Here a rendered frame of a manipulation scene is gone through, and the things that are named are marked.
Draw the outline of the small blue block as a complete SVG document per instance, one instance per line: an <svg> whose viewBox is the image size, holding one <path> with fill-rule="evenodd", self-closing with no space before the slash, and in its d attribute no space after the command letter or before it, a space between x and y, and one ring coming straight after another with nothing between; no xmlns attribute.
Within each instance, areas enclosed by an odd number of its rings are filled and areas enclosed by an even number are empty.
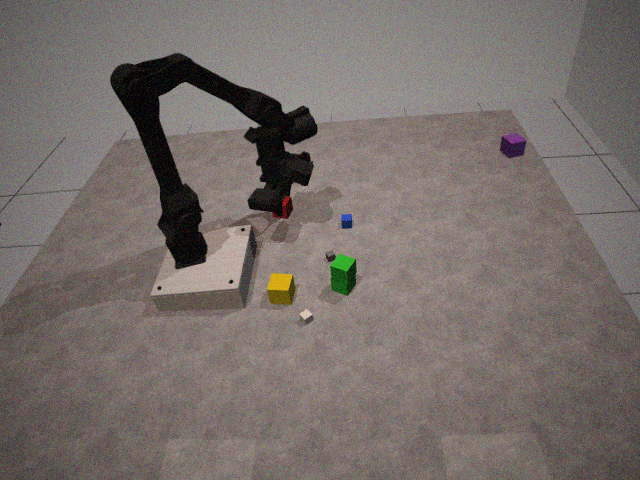
<svg viewBox="0 0 640 480"><path fill-rule="evenodd" d="M342 229L352 228L352 214L342 214L341 224L342 224Z"/></svg>

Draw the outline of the red block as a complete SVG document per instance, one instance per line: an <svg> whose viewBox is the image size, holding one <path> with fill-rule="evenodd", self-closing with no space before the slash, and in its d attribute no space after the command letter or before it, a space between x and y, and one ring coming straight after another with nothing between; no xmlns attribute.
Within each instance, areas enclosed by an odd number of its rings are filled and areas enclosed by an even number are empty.
<svg viewBox="0 0 640 480"><path fill-rule="evenodd" d="M282 217L277 216L274 212L272 212L273 217L277 217L277 218L285 218L288 219L292 210L293 210L293 205L292 205L292 199L290 196L286 196L285 199L282 202Z"/></svg>

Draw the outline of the purple cube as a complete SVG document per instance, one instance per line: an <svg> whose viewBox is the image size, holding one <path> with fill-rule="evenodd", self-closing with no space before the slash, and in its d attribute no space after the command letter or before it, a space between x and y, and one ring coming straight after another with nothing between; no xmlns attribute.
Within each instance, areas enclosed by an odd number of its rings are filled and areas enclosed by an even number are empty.
<svg viewBox="0 0 640 480"><path fill-rule="evenodd" d="M500 151L509 159L524 156L526 140L519 133L502 137Z"/></svg>

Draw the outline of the green block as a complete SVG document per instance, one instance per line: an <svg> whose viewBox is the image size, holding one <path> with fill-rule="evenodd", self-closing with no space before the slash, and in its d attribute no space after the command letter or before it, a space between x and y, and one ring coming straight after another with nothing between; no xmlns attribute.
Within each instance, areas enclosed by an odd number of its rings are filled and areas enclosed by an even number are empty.
<svg viewBox="0 0 640 480"><path fill-rule="evenodd" d="M348 285L357 273L356 259L339 254L330 265L330 269L332 279Z"/></svg>
<svg viewBox="0 0 640 480"><path fill-rule="evenodd" d="M356 285L356 274L354 275L354 277L352 278L352 280L350 281L350 283L348 285L345 284L345 283L336 281L336 280L334 280L332 278L330 278L330 279L331 279L332 291L338 292L338 293L346 295L346 296L348 296L350 294L350 292L352 291L352 289Z"/></svg>

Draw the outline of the yellow cube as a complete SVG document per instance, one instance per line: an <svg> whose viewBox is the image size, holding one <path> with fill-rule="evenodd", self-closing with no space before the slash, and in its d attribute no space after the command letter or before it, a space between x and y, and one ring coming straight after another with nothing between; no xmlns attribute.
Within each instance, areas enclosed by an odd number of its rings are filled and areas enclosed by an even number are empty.
<svg viewBox="0 0 640 480"><path fill-rule="evenodd" d="M293 274L271 274L267 287L270 304L292 305L295 283Z"/></svg>

